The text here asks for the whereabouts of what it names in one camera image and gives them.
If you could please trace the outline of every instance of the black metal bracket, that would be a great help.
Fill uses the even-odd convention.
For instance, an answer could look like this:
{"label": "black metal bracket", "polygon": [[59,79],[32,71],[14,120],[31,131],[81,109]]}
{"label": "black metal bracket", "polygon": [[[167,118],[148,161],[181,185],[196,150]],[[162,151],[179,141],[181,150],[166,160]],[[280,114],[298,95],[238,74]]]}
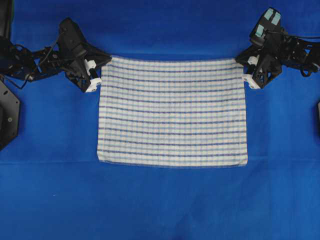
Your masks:
{"label": "black metal bracket", "polygon": [[0,150],[18,135],[19,111],[19,99],[0,80]]}
{"label": "black metal bracket", "polygon": [[268,8],[250,34],[252,45],[235,60],[248,67],[250,87],[262,89],[282,73],[282,65],[300,70],[309,77],[320,69],[320,42],[288,35],[281,27],[281,14]]}

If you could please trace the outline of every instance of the checkered towel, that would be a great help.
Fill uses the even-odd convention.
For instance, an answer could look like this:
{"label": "checkered towel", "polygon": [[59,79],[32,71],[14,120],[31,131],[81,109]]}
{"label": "checkered towel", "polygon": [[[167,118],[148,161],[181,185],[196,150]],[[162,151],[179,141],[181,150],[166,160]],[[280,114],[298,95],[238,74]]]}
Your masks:
{"label": "checkered towel", "polygon": [[113,56],[102,68],[99,160],[163,167],[245,165],[242,75],[234,59]]}

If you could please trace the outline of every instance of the blue stripe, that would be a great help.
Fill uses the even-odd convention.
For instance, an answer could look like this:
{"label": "blue stripe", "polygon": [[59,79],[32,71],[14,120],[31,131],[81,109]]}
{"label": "blue stripe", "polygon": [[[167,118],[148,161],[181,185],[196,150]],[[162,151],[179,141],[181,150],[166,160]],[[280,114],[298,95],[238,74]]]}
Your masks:
{"label": "blue stripe", "polygon": [[[243,70],[244,68],[243,67],[234,67],[233,70]],[[116,74],[126,74],[126,75],[132,75],[132,76],[137,76],[137,77],[148,77],[148,78],[169,78],[169,79],[177,79],[177,78],[195,78],[195,77],[201,77],[201,78],[204,78],[204,77],[217,77],[217,76],[226,76],[226,75],[230,75],[230,74],[234,74],[235,72],[232,72],[232,71],[228,71],[228,72],[224,72],[224,73],[221,73],[221,74],[209,74],[209,75],[202,75],[202,76],[199,76],[199,75],[190,75],[190,76],[185,76],[184,74],[181,74],[179,76],[174,76],[174,75],[152,75],[152,74],[137,74],[137,73],[126,73],[126,72],[123,72],[123,71],[116,71],[116,70],[112,70],[112,69],[108,69],[108,72],[110,73],[116,73]]]}
{"label": "blue stripe", "polygon": [[107,123],[108,125],[113,126],[121,126],[126,128],[140,128],[140,129],[157,129],[157,130],[184,130],[184,131],[194,131],[194,130],[214,130],[214,129],[231,129],[231,128],[245,128],[246,124],[243,125],[228,125],[228,126],[216,126],[216,127],[160,127],[160,126],[145,126],[145,125],[127,125],[127,124],[121,124],[117,122],[110,121]]}
{"label": "blue stripe", "polygon": [[194,121],[194,122],[174,122],[174,121],[139,121],[139,120],[131,120],[131,119],[123,119],[118,117],[109,117],[109,116],[99,116],[99,119],[111,119],[111,120],[119,120],[124,122],[133,122],[133,123],[141,123],[141,124],[178,124],[178,125],[194,125],[194,124],[225,124],[225,123],[239,123],[245,122],[246,120],[225,120],[225,121]]}
{"label": "blue stripe", "polygon": [[246,141],[238,141],[238,142],[216,142],[216,143],[198,143],[198,144],[183,144],[183,143],[153,143],[153,142],[140,142],[140,141],[126,141],[126,140],[118,140],[111,138],[98,138],[98,140],[102,141],[110,141],[110,142],[119,142],[119,143],[128,143],[128,144],[141,144],[141,145],[154,145],[154,146],[184,146],[184,147],[192,147],[192,146],[219,146],[219,145],[239,145],[239,144],[247,144]]}
{"label": "blue stripe", "polygon": [[151,83],[210,83],[210,82],[225,82],[231,81],[235,79],[241,79],[240,76],[238,77],[229,77],[229,78],[219,78],[219,79],[211,79],[211,80],[145,80],[145,79],[136,79],[136,78],[129,78],[129,77],[122,77],[122,76],[115,76],[111,74],[102,74],[102,77],[108,78],[115,78],[115,79],[123,79],[123,80],[130,80],[135,82],[151,82]]}
{"label": "blue stripe", "polygon": [[[132,103],[124,103],[124,102],[119,102],[119,101],[106,101],[106,100],[102,100],[100,99],[100,108],[104,108],[105,106],[102,106],[102,104],[113,104],[113,105],[121,105],[121,106],[128,106],[128,107],[137,107],[137,108],[153,108],[153,109],[171,109],[172,106],[161,106],[161,105],[151,105],[151,106],[146,106],[146,105],[136,105],[136,104],[132,104]],[[221,105],[201,105],[201,106],[195,106],[195,105],[190,105],[187,108],[188,109],[192,109],[192,108],[196,108],[196,109],[212,109],[214,107],[219,107],[219,108],[224,108],[224,107],[235,107],[235,106],[242,106],[245,107],[245,103],[229,103],[229,104],[221,104]],[[185,106],[179,106],[176,105],[174,106],[174,108],[178,109],[186,109]]]}
{"label": "blue stripe", "polygon": [[228,66],[228,65],[235,65],[235,64],[238,64],[236,63],[235,61],[234,62],[230,62],[230,63],[212,63],[212,64],[200,64],[200,65],[196,65],[196,64],[193,64],[193,65],[161,65],[163,64],[162,61],[157,61],[155,62],[156,64],[159,64],[159,65],[155,65],[155,63],[152,63],[153,65],[150,65],[150,64],[144,64],[144,63],[131,63],[131,62],[123,62],[123,61],[118,61],[118,60],[114,60],[112,59],[112,61],[110,63],[113,63],[113,64],[119,64],[119,65],[129,65],[129,66],[137,66],[137,67],[142,67],[142,68],[145,68],[145,67],[153,67],[153,66],[157,66],[157,67],[160,67],[160,68],[201,68],[201,67],[215,67],[215,66]]}
{"label": "blue stripe", "polygon": [[115,107],[115,106],[100,106],[100,108],[124,110],[137,113],[148,114],[210,114],[210,113],[226,113],[226,112],[240,112],[245,111],[245,108],[226,109],[226,110],[210,110],[210,111],[145,111],[145,110],[133,110],[129,108]]}
{"label": "blue stripe", "polygon": [[[184,141],[184,142],[194,142],[195,141],[195,138],[192,137],[192,138],[172,138],[170,137],[170,139],[168,139],[168,137],[163,137],[163,138],[160,138],[160,137],[149,137],[149,136],[137,136],[137,135],[128,135],[128,134],[125,134],[125,135],[121,135],[121,134],[115,134],[115,133],[111,133],[111,132],[107,132],[106,133],[109,136],[112,136],[112,137],[119,137],[119,138],[127,138],[127,139],[141,139],[141,140],[145,140],[145,141]],[[246,136],[222,136],[222,137],[206,137],[206,138],[197,138],[196,141],[218,141],[218,140],[240,140],[240,139],[247,139]]]}
{"label": "blue stripe", "polygon": [[213,149],[169,149],[169,148],[147,148],[147,147],[137,147],[136,145],[134,146],[129,146],[129,145],[112,145],[112,144],[103,144],[100,143],[99,145],[103,145],[109,148],[114,148],[114,149],[134,149],[134,150],[147,150],[147,151],[164,151],[164,152],[215,152],[215,151],[243,151],[247,150],[247,147],[244,146],[242,148],[239,147],[230,147],[230,148],[213,148]]}
{"label": "blue stripe", "polygon": [[233,79],[233,80],[238,80],[236,82],[232,82],[232,83],[223,83],[223,84],[207,84],[207,85],[199,85],[198,81],[195,81],[195,83],[197,84],[193,84],[193,85],[177,85],[177,83],[179,82],[171,82],[171,85],[168,84],[163,84],[163,85],[155,85],[155,84],[151,84],[151,85],[145,85],[145,84],[135,84],[135,83],[130,83],[128,81],[121,81],[121,80],[112,80],[112,79],[108,79],[106,82],[108,83],[114,83],[114,84],[122,84],[122,85],[126,85],[126,86],[134,86],[134,87],[142,87],[142,88],[162,88],[162,89],[192,89],[192,88],[215,88],[215,87],[225,87],[225,86],[233,86],[233,85],[237,85],[237,84],[244,84],[244,81],[242,79],[240,79],[239,77]]}
{"label": "blue stripe", "polygon": [[200,101],[151,101],[151,100],[137,100],[137,99],[130,99],[125,97],[117,97],[117,96],[106,96],[100,95],[100,98],[109,98],[109,99],[119,99],[125,101],[132,101],[132,102],[139,102],[139,103],[154,103],[154,104],[195,104],[195,103],[221,103],[221,102],[228,102],[228,101],[237,101],[237,100],[244,100],[244,97],[239,98],[228,98],[228,99],[221,99],[221,100],[200,100]]}
{"label": "blue stripe", "polygon": [[150,132],[150,131],[134,131],[127,129],[119,129],[112,127],[105,127],[105,130],[125,132],[125,133],[135,133],[135,134],[150,134],[150,135],[174,135],[174,136],[194,136],[194,135],[218,135],[218,134],[243,134],[247,131],[220,131],[220,132],[195,132],[195,133],[181,133],[181,132]]}
{"label": "blue stripe", "polygon": [[145,95],[145,94],[134,94],[134,93],[128,93],[128,92],[120,92],[120,91],[112,91],[112,90],[104,90],[102,89],[101,91],[101,94],[105,94],[105,93],[108,93],[108,94],[114,94],[114,95],[126,95],[126,96],[133,96],[133,97],[144,97],[144,98],[157,98],[157,99],[167,99],[167,98],[175,98],[175,99],[185,99],[185,98],[213,98],[213,97],[230,97],[230,96],[238,96],[239,95],[239,92],[237,93],[228,93],[228,94],[210,94],[210,95],[204,95],[204,96],[201,96],[201,95],[194,95],[194,96],[190,96],[190,95],[183,95],[183,96],[180,96],[180,95],[175,95],[175,96],[172,96],[172,95],[169,95],[169,96],[165,96],[165,95]]}
{"label": "blue stripe", "polygon": [[223,88],[223,89],[214,89],[214,90],[157,91],[157,90],[142,90],[142,89],[121,87],[121,86],[114,86],[114,85],[107,85],[107,87],[113,88],[113,89],[127,90],[127,91],[136,91],[136,92],[143,92],[143,93],[158,93],[158,94],[216,93],[216,92],[239,90],[244,88],[244,87],[232,87],[232,88]]}
{"label": "blue stripe", "polygon": [[112,151],[112,150],[102,150],[98,149],[98,152],[113,153],[113,154],[130,154],[130,155],[142,155],[142,156],[154,156],[154,157],[179,157],[179,158],[206,158],[206,157],[227,157],[227,156],[244,156],[247,155],[246,152],[242,153],[221,153],[221,154],[159,154],[159,153],[144,153],[144,152],[133,152],[133,151]]}
{"label": "blue stripe", "polygon": [[133,115],[133,114],[127,114],[127,113],[121,113],[117,111],[100,111],[101,113],[108,113],[110,115],[119,115],[124,117],[130,117],[130,118],[143,118],[143,119],[184,119],[184,120],[191,120],[191,119],[222,119],[222,118],[239,118],[239,117],[245,117],[245,114],[235,114],[235,115],[222,115],[222,116],[215,116],[215,115],[209,115],[209,116],[144,116],[144,115]]}
{"label": "blue stripe", "polygon": [[240,66],[228,67],[228,68],[219,68],[219,69],[210,69],[210,70],[183,70],[183,71],[168,71],[168,70],[146,70],[146,69],[136,69],[129,67],[116,66],[113,64],[108,64],[108,67],[116,68],[116,69],[124,69],[136,72],[145,72],[145,73],[209,73],[209,72],[218,72],[218,71],[228,71],[233,69],[243,69]]}
{"label": "blue stripe", "polygon": [[[236,158],[233,160],[223,160],[223,159],[208,159],[208,160],[166,160],[166,159],[153,159],[153,158],[136,158],[136,157],[121,157],[121,156],[117,156],[116,159],[120,160],[120,159],[125,159],[125,160],[134,160],[134,161],[142,161],[145,163],[131,163],[131,162],[121,162],[121,161],[111,161],[111,160],[106,160],[106,159],[101,159],[100,161],[104,162],[104,163],[110,163],[110,164],[120,164],[120,165],[127,165],[127,166],[145,166],[145,167],[158,167],[158,168],[184,168],[184,169],[197,169],[197,168],[229,168],[229,167],[238,167],[238,166],[245,166],[246,164],[239,164],[239,162],[243,162],[244,160],[247,160],[248,158],[245,157],[243,159],[241,158]],[[160,165],[161,163],[184,163],[184,164],[202,164],[202,163],[208,163],[208,164],[212,164],[212,163],[234,163],[234,164],[225,164],[225,165],[194,165],[194,166],[188,166],[188,165]]]}

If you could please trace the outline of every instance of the blue fabric surface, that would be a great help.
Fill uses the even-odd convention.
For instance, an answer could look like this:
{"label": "blue fabric surface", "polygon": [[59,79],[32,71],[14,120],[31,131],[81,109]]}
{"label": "blue fabric surface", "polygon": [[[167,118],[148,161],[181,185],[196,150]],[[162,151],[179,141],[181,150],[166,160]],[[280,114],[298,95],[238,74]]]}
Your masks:
{"label": "blue fabric surface", "polygon": [[[149,60],[230,58],[272,6],[320,35],[318,0],[16,0],[12,42],[49,46],[69,16],[105,51]],[[11,89],[19,136],[0,152],[0,239],[320,239],[320,75],[246,86],[248,164],[166,169],[99,163],[99,92],[61,73]]]}

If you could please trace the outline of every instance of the white towel with blue stripes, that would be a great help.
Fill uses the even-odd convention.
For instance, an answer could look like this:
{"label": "white towel with blue stripes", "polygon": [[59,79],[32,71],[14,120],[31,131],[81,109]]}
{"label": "white towel with blue stripes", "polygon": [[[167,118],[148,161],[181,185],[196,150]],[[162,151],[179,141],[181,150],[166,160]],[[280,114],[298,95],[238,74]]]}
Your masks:
{"label": "white towel with blue stripes", "polygon": [[234,59],[133,60],[102,68],[101,162],[231,167],[248,161],[243,67]]}

